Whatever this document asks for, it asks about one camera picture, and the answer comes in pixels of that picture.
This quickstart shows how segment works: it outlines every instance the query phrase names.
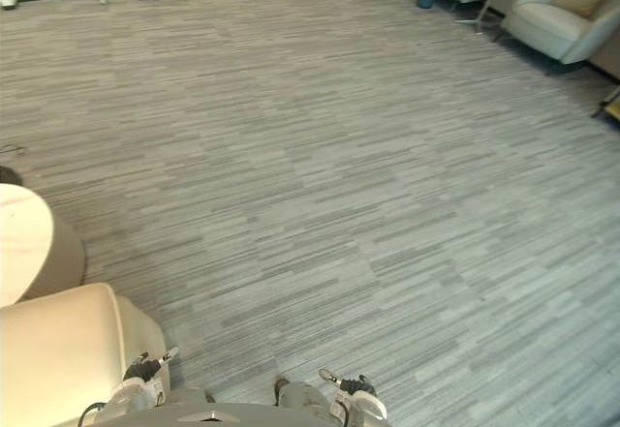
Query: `wire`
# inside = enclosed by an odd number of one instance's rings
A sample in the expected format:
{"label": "wire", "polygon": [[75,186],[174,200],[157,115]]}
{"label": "wire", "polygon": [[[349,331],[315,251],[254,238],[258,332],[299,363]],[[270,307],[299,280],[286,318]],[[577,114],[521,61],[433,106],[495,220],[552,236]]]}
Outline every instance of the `wire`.
{"label": "wire", "polygon": [[93,403],[92,405],[90,405],[88,408],[86,408],[84,410],[84,412],[81,414],[81,416],[79,417],[79,421],[77,422],[77,427],[81,427],[81,424],[84,422],[84,418],[86,417],[86,415],[93,411],[93,410],[97,410],[100,411],[104,406],[106,405],[106,403],[102,403],[101,401],[98,403]]}
{"label": "wire", "polygon": [[345,424],[342,427],[347,427],[347,425],[349,425],[349,410],[342,401],[337,401],[336,403],[342,406],[342,409],[345,410]]}

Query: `chair leg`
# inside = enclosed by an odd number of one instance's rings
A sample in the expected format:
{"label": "chair leg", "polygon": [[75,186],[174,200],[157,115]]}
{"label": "chair leg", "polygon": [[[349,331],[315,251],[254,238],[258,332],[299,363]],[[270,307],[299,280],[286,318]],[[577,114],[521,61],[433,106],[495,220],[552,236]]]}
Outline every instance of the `chair leg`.
{"label": "chair leg", "polygon": [[500,27],[500,29],[497,31],[497,33],[493,37],[493,43],[497,43],[499,41],[499,39],[504,36],[504,34],[506,34],[506,30],[504,30],[502,27]]}

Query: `gray striped carpet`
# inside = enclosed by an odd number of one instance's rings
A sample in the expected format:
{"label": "gray striped carpet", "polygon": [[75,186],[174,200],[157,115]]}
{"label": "gray striped carpet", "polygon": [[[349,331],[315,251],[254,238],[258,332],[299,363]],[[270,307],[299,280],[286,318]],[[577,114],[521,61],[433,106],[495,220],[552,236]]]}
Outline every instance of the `gray striped carpet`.
{"label": "gray striped carpet", "polygon": [[412,0],[51,0],[3,13],[0,155],[174,386],[369,376],[395,427],[620,410],[613,84]]}

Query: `table leg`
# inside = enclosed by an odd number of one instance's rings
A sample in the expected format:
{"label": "table leg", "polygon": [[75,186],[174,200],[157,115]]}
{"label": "table leg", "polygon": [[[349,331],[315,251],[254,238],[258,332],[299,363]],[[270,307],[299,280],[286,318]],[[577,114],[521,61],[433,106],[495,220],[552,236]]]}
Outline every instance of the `table leg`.
{"label": "table leg", "polygon": [[478,14],[476,18],[468,18],[465,20],[457,20],[459,23],[473,23],[476,25],[476,33],[482,33],[482,19],[486,15],[486,11],[488,11],[489,6],[493,0],[484,1],[484,6],[482,6],[482,10]]}

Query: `wall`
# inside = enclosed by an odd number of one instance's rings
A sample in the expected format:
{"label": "wall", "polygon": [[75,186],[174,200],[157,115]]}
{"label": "wall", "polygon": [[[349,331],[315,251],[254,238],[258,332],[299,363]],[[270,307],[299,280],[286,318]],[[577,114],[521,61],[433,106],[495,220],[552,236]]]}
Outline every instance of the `wall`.
{"label": "wall", "polygon": [[590,62],[620,80],[620,28],[596,50]]}

